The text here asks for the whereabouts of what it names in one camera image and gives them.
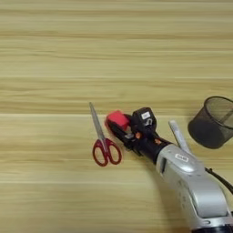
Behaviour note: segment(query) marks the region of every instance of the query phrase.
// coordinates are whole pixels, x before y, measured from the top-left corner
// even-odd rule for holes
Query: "black mesh pencil holder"
[[[189,134],[202,146],[220,148],[233,137],[233,101],[209,97],[188,124]]]

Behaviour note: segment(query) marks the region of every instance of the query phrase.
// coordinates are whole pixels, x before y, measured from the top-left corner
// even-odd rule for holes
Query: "black cable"
[[[206,168],[206,171],[210,175],[212,175],[213,177],[218,179],[230,191],[230,193],[233,195],[233,186],[228,181],[226,181],[226,179],[224,179],[223,177],[221,177],[220,175],[215,173],[212,168]]]

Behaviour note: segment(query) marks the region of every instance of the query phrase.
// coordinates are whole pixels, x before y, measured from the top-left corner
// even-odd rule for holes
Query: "red object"
[[[126,118],[126,116],[119,110],[110,113],[107,117],[106,120],[110,120],[112,122],[117,123],[119,126],[121,126],[124,130],[127,130],[129,121]]]

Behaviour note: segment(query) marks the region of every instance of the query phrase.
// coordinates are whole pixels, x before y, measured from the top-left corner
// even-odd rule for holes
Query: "wooden table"
[[[0,231],[189,232],[144,158],[94,163],[88,102],[102,122],[150,106],[173,142],[176,119],[193,153],[233,182],[233,141],[210,150],[187,132],[206,97],[233,96],[232,28],[230,0],[2,0]]]

